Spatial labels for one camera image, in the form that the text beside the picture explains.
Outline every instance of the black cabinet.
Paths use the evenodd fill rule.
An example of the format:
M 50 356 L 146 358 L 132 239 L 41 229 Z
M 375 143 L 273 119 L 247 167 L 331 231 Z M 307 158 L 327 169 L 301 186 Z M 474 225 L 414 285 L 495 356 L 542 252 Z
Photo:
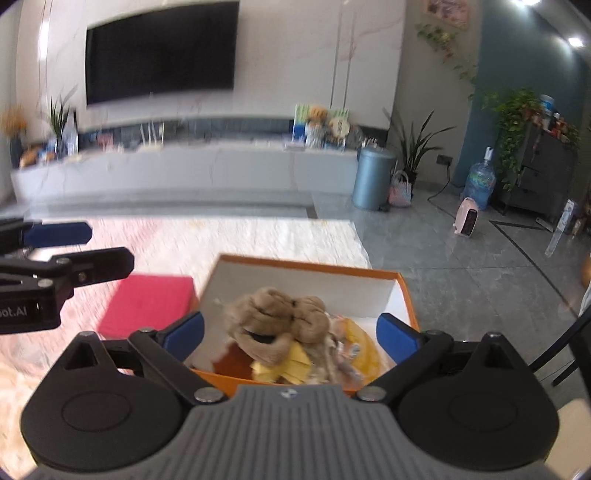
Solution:
M 503 190 L 503 183 L 499 182 L 495 199 L 505 208 L 539 213 L 555 225 L 568 199 L 577 152 L 548 132 L 530 125 L 517 159 L 519 173 L 510 176 L 513 189 Z

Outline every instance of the trash can lid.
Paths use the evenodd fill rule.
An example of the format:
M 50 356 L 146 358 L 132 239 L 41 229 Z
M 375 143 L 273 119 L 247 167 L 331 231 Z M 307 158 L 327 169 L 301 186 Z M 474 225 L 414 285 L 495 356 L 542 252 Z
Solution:
M 396 155 L 390 150 L 378 147 L 377 145 L 368 145 L 367 147 L 363 147 L 361 149 L 360 156 L 372 157 L 376 159 L 378 158 L 380 160 L 393 160 L 396 157 Z

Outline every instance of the metal screw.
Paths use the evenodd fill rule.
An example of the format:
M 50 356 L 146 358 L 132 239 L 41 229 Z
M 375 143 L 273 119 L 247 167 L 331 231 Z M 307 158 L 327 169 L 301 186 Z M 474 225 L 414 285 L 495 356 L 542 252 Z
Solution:
M 357 392 L 357 397 L 363 401 L 382 401 L 386 395 L 382 387 L 363 387 Z
M 37 282 L 37 285 L 41 288 L 49 288 L 53 286 L 53 280 L 50 280 L 49 278 L 42 278 Z
M 195 400 L 201 403 L 217 403 L 223 398 L 223 392 L 213 387 L 200 388 L 195 392 Z
M 286 390 L 281 390 L 281 396 L 288 400 L 297 397 L 297 390 L 295 388 L 288 388 Z

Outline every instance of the blue trash can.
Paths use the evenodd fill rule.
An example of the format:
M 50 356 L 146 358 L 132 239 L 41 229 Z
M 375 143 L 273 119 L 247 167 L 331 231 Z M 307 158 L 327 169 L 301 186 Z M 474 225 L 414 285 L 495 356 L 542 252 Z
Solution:
M 384 148 L 371 146 L 359 151 L 358 160 L 353 205 L 365 210 L 379 210 L 388 201 L 390 172 L 396 157 Z

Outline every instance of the blue plastic water bottle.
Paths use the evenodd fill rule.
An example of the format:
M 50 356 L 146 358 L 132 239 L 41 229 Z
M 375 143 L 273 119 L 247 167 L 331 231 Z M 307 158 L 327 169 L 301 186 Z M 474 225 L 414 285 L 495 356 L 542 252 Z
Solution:
M 491 165 L 493 152 L 494 150 L 488 147 L 484 161 L 471 166 L 466 187 L 462 193 L 462 199 L 470 197 L 480 210 L 484 210 L 488 206 L 488 201 L 496 185 L 495 169 Z

